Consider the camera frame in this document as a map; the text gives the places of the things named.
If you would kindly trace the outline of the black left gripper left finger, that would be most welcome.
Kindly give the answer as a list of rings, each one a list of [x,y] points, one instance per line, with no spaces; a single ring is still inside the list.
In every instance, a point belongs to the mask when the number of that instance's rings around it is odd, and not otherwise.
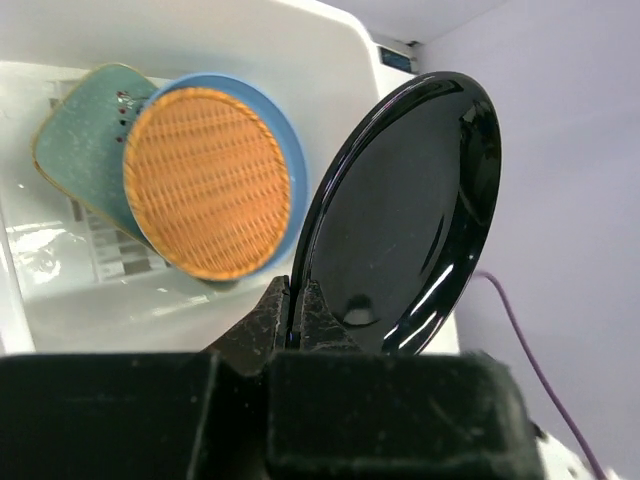
[[[218,354],[242,376],[258,376],[272,352],[286,343],[289,313],[289,277],[275,277],[254,308],[205,351]]]

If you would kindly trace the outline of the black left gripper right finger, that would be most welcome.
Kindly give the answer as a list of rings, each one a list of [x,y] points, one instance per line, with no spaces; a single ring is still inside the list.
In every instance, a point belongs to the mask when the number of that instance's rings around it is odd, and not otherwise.
[[[307,281],[295,302],[291,348],[303,352],[361,352],[346,328],[330,312],[320,284]]]

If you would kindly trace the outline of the black round plate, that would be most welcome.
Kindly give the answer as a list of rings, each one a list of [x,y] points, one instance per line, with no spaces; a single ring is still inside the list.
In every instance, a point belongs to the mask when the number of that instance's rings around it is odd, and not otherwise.
[[[359,122],[326,170],[291,275],[286,339],[303,340],[310,282],[368,352],[416,355],[478,263],[501,176],[485,89],[459,72],[411,78]]]

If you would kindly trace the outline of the light blue round plate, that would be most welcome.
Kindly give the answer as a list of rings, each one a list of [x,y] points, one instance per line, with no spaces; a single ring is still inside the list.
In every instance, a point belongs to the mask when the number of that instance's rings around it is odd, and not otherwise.
[[[279,265],[294,249],[310,202],[308,163],[303,148],[287,117],[278,106],[255,86],[233,76],[213,72],[192,73],[171,80],[157,88],[149,83],[141,94],[119,90],[115,94],[122,115],[138,116],[142,110],[162,95],[182,88],[204,87],[230,94],[252,108],[266,123],[282,148],[291,183],[291,214],[284,238],[264,266],[249,277]]]

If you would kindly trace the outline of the woven wicker round plate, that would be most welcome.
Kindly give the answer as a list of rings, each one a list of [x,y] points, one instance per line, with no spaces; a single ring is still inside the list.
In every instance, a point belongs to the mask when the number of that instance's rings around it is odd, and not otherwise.
[[[153,249],[185,273],[230,281],[263,267],[291,217],[283,149],[247,104],[189,87],[152,102],[124,150],[123,185]]]

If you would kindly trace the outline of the pale green rectangular dish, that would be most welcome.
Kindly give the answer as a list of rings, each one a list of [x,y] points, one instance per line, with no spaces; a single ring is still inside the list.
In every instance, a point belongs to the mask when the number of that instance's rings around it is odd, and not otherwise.
[[[129,66],[107,64],[74,82],[32,142],[36,170],[133,240],[148,246],[123,186],[127,137],[157,86]]]

